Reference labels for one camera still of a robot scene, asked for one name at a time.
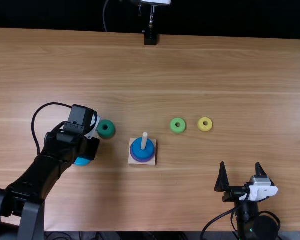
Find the black background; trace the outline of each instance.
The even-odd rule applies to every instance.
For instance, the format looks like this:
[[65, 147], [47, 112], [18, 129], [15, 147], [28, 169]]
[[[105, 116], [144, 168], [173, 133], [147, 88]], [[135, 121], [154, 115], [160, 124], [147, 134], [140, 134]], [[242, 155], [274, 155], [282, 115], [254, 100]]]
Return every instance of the black background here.
[[[0, 0], [0, 27], [104, 31], [105, 0]], [[109, 0], [109, 32], [141, 33], [149, 8], [138, 17], [130, 0]], [[160, 34], [300, 39], [300, 0], [172, 0], [157, 7]]]

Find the yellow ring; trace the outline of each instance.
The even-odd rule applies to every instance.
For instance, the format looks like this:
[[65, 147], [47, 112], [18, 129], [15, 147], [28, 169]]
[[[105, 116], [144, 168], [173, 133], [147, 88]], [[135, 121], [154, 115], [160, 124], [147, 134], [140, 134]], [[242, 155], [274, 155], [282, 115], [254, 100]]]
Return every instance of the yellow ring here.
[[198, 121], [198, 128], [202, 132], [209, 132], [212, 129], [213, 123], [210, 118], [203, 117]]

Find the wood grain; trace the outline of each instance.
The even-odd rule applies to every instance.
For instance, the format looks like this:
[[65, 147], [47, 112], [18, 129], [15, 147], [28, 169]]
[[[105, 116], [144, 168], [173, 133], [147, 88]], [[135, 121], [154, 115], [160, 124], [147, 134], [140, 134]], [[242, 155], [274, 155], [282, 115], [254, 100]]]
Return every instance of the wood grain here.
[[[233, 207], [214, 192], [221, 161], [233, 185], [260, 162], [279, 188], [260, 209], [300, 231], [300, 40], [163, 35], [144, 46], [141, 34], [0, 29], [0, 188], [35, 158], [31, 118], [47, 102], [95, 109], [117, 131], [57, 182], [46, 231], [200, 231]], [[68, 115], [38, 115], [41, 146]], [[169, 129], [175, 117], [183, 134]], [[212, 131], [198, 130], [202, 117]], [[157, 165], [129, 166], [129, 139], [145, 131]], [[231, 229], [229, 217], [209, 228]]]

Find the purple ring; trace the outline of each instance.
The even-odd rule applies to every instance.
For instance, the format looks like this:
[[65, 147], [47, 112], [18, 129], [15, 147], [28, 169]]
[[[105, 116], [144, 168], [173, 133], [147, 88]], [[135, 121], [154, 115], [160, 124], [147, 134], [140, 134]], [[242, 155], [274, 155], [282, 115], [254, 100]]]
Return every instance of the purple ring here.
[[154, 157], [154, 155], [156, 154], [156, 151], [154, 151], [153, 154], [152, 154], [152, 156], [149, 157], [149, 158], [146, 158], [146, 159], [138, 159], [138, 158], [136, 158], [136, 156], [135, 156], [134, 153], [132, 152], [132, 144], [131, 144], [131, 146], [130, 146], [130, 154], [131, 154], [132, 158], [133, 158], [134, 160], [136, 160], [137, 162], [139, 162], [139, 163], [146, 163], [146, 162], [149, 162], [149, 161]]

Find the wooden base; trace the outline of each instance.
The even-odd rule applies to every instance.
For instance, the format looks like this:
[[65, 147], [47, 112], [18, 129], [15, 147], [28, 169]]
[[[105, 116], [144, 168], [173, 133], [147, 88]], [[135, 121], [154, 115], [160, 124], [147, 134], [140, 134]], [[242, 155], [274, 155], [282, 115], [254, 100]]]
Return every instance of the wooden base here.
[[141, 164], [141, 165], [156, 165], [156, 155], [157, 155], [157, 140], [156, 139], [150, 139], [151, 142], [153, 142], [154, 144], [154, 156], [153, 158], [150, 160], [150, 161], [147, 161], [147, 162], [138, 162], [136, 161], [130, 154], [130, 148], [131, 148], [131, 145], [134, 143], [134, 141], [138, 139], [138, 138], [130, 138], [130, 143], [129, 143], [129, 149], [128, 149], [128, 152], [129, 152], [129, 159], [128, 159], [128, 163], [129, 164]]

